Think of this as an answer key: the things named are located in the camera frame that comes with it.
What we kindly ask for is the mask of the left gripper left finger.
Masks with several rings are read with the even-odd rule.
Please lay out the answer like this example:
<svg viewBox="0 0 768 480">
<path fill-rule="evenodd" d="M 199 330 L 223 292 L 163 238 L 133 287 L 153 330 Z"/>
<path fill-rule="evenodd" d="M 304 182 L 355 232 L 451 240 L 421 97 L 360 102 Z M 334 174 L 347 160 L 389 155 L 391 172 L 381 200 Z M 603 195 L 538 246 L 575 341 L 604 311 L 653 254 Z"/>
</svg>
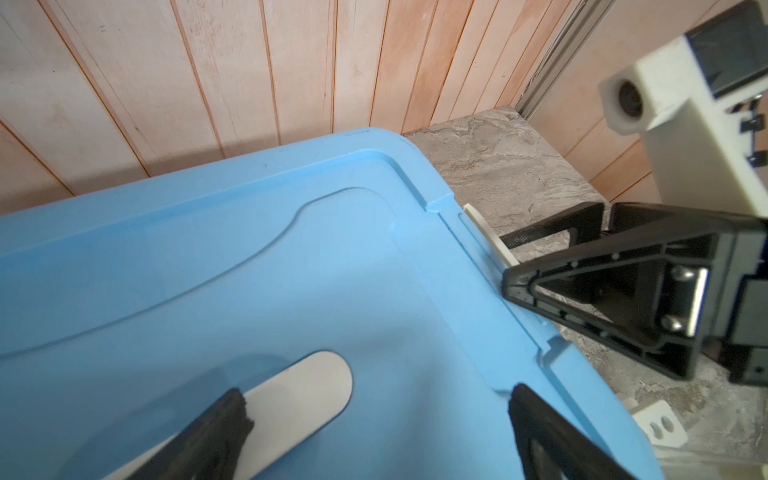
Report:
<svg viewBox="0 0 768 480">
<path fill-rule="evenodd" d="M 129 477 L 232 479 L 253 426 L 245 397 L 232 388 Z"/>
</svg>

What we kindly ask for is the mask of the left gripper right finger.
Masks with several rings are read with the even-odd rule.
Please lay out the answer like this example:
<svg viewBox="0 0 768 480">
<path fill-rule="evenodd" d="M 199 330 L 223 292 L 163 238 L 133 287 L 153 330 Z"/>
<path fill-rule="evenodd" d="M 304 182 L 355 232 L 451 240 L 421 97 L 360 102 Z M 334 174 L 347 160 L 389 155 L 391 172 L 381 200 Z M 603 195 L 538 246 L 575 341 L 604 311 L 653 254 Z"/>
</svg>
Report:
<svg viewBox="0 0 768 480">
<path fill-rule="evenodd" d="M 631 479 L 527 385 L 512 390 L 508 414 L 526 479 Z"/>
</svg>

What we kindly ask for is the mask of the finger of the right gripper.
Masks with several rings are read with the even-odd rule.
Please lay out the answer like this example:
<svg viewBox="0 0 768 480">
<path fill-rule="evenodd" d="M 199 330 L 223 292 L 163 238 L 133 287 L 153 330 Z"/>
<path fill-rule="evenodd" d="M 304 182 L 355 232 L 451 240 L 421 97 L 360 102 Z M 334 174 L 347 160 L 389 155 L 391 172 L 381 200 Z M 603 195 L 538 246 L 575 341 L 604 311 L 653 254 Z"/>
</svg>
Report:
<svg viewBox="0 0 768 480">
<path fill-rule="evenodd" d="M 597 240 L 601 236 L 605 205 L 582 202 L 555 215 L 500 237 L 508 249 L 514 249 L 560 232 L 569 235 L 569 246 Z"/>
</svg>

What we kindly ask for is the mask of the blue plastic bin lid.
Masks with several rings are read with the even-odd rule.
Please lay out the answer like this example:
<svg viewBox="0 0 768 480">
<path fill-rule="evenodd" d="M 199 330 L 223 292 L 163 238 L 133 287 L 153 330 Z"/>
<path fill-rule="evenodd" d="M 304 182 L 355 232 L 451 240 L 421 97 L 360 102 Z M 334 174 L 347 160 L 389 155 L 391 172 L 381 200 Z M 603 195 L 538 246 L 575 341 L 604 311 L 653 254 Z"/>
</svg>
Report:
<svg viewBox="0 0 768 480">
<path fill-rule="evenodd" d="M 662 470 L 419 149 L 334 134 L 1 219 L 1 475 L 129 475 L 231 389 L 241 476 L 520 479 L 525 385 Z"/>
</svg>

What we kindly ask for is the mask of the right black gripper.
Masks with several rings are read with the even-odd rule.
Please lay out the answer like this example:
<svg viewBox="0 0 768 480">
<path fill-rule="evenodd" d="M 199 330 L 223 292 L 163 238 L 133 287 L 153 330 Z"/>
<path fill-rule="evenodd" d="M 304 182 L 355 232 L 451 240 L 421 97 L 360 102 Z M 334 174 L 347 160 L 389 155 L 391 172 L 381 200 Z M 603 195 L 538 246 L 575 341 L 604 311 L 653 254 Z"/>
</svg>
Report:
<svg viewBox="0 0 768 480">
<path fill-rule="evenodd" d="M 507 268 L 501 293 L 667 377 L 704 355 L 732 384 L 767 384 L 764 217 L 605 206 L 599 239 Z"/>
</svg>

